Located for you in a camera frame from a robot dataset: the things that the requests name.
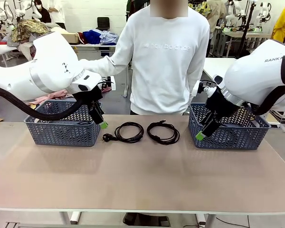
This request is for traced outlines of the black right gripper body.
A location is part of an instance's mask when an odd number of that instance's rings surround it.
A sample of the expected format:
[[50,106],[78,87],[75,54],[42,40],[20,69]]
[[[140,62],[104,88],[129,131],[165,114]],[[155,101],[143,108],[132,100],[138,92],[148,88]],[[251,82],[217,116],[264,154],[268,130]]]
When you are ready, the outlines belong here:
[[205,107],[212,119],[220,121],[223,117],[232,116],[240,107],[228,101],[221,90],[216,87],[214,93],[206,100]]

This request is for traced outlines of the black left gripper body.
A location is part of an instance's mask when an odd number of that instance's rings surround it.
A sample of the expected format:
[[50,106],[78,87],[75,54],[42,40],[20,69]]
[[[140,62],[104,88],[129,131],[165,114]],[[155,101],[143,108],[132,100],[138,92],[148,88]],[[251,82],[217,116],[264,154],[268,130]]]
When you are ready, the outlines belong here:
[[103,95],[99,86],[96,85],[90,91],[82,91],[73,94],[73,97],[76,99],[76,101],[79,101],[81,105],[87,105],[88,107],[90,107],[92,103],[101,100],[103,98]]

